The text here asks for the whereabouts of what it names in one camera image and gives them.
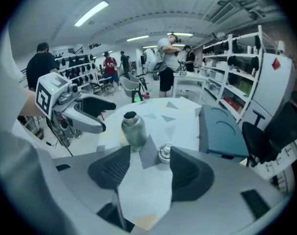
person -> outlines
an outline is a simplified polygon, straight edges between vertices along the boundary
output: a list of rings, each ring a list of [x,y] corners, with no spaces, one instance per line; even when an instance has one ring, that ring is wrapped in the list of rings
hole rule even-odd
[[[130,71],[130,63],[129,63],[129,58],[124,54],[124,51],[120,51],[120,55],[121,55],[121,58],[120,58],[120,66],[119,68],[121,68],[121,65],[123,66],[124,68],[124,76],[130,80],[130,77],[129,77],[129,71]]]
[[[103,62],[103,66],[105,67],[105,78],[110,77],[110,86],[111,90],[110,92],[114,92],[114,81],[118,85],[118,90],[121,91],[121,86],[119,83],[119,77],[117,73],[117,62],[116,59],[111,57],[108,53],[108,51],[105,51],[104,53],[105,60]]]
[[[191,47],[189,45],[186,45],[183,49],[187,53],[186,62],[185,62],[187,71],[194,72],[194,65],[193,65],[193,63],[194,63],[194,61],[196,59],[196,56],[192,52]]]
[[[58,65],[54,56],[49,53],[48,43],[40,43],[36,54],[31,58],[26,67],[26,79],[29,90],[35,91],[37,80],[50,72],[57,72]]]
[[[177,54],[181,49],[175,48],[172,45],[178,43],[178,37],[174,34],[167,38],[162,38],[158,41],[157,48],[160,51],[163,63],[158,69],[160,84],[159,97],[166,97],[167,91],[173,86],[173,73],[179,68]]]

man in black shirt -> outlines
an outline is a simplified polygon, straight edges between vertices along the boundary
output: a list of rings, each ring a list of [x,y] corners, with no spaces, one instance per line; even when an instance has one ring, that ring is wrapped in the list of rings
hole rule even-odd
[[[36,54],[31,58],[26,67],[26,79],[29,89],[36,90],[37,80],[50,72],[57,71],[57,63],[54,56],[49,53],[48,43],[40,43],[37,46]]]
[[[120,51],[120,54],[121,54],[121,62],[120,62],[120,66],[119,68],[121,68],[121,65],[123,65],[124,67],[124,76],[130,80],[130,77],[129,77],[129,67],[130,67],[130,64],[129,64],[129,59],[128,57],[124,54],[124,51]]]
[[[196,59],[196,56],[191,51],[191,47],[189,45],[186,45],[183,49],[187,53],[186,62],[185,62],[185,65],[187,67],[187,71],[194,72],[194,65],[193,65],[193,63],[194,63],[194,61]]]

red jersey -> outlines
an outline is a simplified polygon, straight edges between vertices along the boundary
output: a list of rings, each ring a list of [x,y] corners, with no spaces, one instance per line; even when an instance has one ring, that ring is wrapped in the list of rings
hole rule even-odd
[[[114,75],[117,74],[117,71],[115,71],[114,67],[111,67],[110,65],[117,65],[116,59],[113,57],[107,57],[104,60],[103,66],[105,67],[105,73],[108,75]]]

blue shorts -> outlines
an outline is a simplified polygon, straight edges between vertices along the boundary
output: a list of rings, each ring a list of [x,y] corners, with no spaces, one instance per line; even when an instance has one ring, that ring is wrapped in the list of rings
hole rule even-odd
[[[119,81],[119,77],[118,77],[118,74],[105,74],[105,78],[108,78],[108,77],[111,77],[111,79],[109,80],[111,83],[113,83],[114,81],[116,83],[118,83]]]

black t-shirt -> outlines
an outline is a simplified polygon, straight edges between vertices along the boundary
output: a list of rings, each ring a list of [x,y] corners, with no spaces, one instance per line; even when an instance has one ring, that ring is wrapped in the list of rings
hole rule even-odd
[[[26,67],[26,79],[29,88],[36,89],[39,77],[50,73],[58,68],[54,56],[49,52],[36,53]]]
[[[190,51],[187,54],[186,62],[188,62],[188,61],[193,61],[194,62],[195,59],[196,59],[196,56],[194,55],[194,53],[192,51]],[[193,64],[187,64],[186,67],[187,67],[187,71],[193,71],[193,69],[194,69],[194,65]]]
[[[123,62],[124,68],[129,68],[129,59],[126,55],[121,55],[120,60]]]

